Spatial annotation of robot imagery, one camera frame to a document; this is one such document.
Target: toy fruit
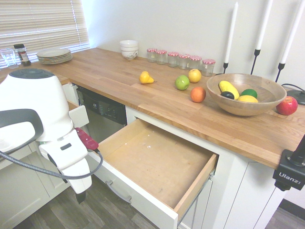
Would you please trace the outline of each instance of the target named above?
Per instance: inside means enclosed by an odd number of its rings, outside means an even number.
[[[191,99],[195,103],[201,103],[206,97],[206,91],[203,87],[194,87],[190,93]]]
[[[234,99],[238,99],[239,93],[237,89],[228,81],[222,80],[219,82],[219,88],[222,92],[231,92],[234,95]]]
[[[221,92],[220,95],[228,99],[234,99],[234,95],[231,92]]]
[[[246,89],[246,90],[244,90],[240,94],[240,96],[242,96],[242,95],[250,95],[250,96],[253,96],[255,99],[257,99],[257,92],[255,90],[253,90],[253,89]]]
[[[297,100],[287,96],[279,105],[276,106],[281,115],[291,115],[297,110]]]
[[[144,71],[141,73],[139,80],[141,83],[153,83],[154,82],[153,78],[149,75],[149,73],[147,71]]]
[[[175,86],[178,90],[186,90],[189,85],[190,80],[185,75],[181,75],[175,80]]]
[[[258,103],[258,100],[250,95],[242,95],[237,100],[248,103]]]
[[[191,83],[197,83],[201,79],[201,72],[198,69],[192,69],[189,71],[189,80]]]

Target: white candle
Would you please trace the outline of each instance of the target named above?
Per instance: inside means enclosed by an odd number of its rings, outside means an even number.
[[[229,63],[229,56],[230,56],[230,50],[231,50],[231,44],[233,39],[233,33],[234,33],[234,27],[235,27],[235,21],[236,21],[236,15],[238,10],[238,3],[235,3],[233,15],[232,15],[232,21],[231,21],[231,27],[230,27],[230,33],[229,33],[229,39],[228,39],[228,46],[227,46],[227,52],[225,54],[225,63]]]
[[[292,41],[294,39],[296,29],[297,29],[297,27],[299,25],[299,22],[301,20],[301,16],[302,16],[302,13],[303,13],[303,10],[304,10],[304,6],[305,6],[305,0],[301,0],[300,5],[299,5],[299,10],[296,14],[294,25],[292,26],[292,29],[291,29],[291,32],[290,32],[290,35],[289,35],[289,39],[287,41],[286,48],[285,48],[285,51],[283,53],[283,57],[282,57],[280,63],[286,63],[286,59],[287,59]]]
[[[262,24],[262,27],[261,27],[261,31],[260,31],[258,42],[257,42],[257,46],[256,46],[257,50],[260,50],[261,47],[262,47],[263,38],[264,38],[267,22],[268,22],[270,11],[271,11],[271,7],[272,7],[272,2],[273,2],[273,0],[269,0],[268,4],[267,4],[267,8],[266,8],[266,11],[265,11],[263,24]]]

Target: green apple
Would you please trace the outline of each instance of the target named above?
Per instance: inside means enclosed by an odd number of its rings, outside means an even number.
[[[181,75],[175,80],[175,86],[178,90],[183,91],[187,89],[189,85],[190,85],[190,80],[185,75]]]

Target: drinking glass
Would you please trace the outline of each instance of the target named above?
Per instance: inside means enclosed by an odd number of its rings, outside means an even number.
[[[18,68],[15,52],[13,49],[1,49],[0,50],[2,58],[5,60],[6,65],[13,69]]]

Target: green fruit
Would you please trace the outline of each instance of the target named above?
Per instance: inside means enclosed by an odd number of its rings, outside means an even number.
[[[250,96],[253,96],[254,98],[257,98],[257,92],[255,90],[253,90],[253,89],[246,89],[246,90],[244,90],[240,94],[240,96],[242,96],[242,95],[250,95]]]
[[[219,88],[222,92],[231,92],[234,95],[234,99],[238,99],[239,93],[237,89],[228,81],[222,80],[219,82]]]
[[[175,80],[175,86],[178,90],[183,91],[187,89],[189,85],[190,85],[190,80],[185,75],[181,75]]]

